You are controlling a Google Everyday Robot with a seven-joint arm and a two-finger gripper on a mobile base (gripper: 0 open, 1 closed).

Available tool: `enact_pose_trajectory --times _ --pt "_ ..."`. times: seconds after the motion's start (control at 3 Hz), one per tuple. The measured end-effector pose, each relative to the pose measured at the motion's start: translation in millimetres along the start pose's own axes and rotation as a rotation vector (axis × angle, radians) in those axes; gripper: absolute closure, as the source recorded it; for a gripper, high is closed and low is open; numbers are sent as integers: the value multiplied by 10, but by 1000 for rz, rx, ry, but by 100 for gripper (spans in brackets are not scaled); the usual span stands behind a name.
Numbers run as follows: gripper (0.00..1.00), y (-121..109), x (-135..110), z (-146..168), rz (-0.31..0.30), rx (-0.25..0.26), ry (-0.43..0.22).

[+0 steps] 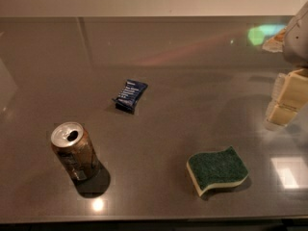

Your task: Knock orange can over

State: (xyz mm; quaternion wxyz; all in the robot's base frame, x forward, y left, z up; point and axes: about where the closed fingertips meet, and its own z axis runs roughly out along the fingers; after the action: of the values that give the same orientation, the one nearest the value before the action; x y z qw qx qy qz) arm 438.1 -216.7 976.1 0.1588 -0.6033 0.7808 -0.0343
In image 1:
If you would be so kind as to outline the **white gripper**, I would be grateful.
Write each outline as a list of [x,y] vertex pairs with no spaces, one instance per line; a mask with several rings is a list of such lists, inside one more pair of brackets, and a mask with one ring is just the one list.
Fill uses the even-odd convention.
[[[308,2],[286,27],[284,59],[296,66],[308,67]],[[308,103],[308,69],[279,73],[275,79],[266,119],[270,126],[287,126]]]

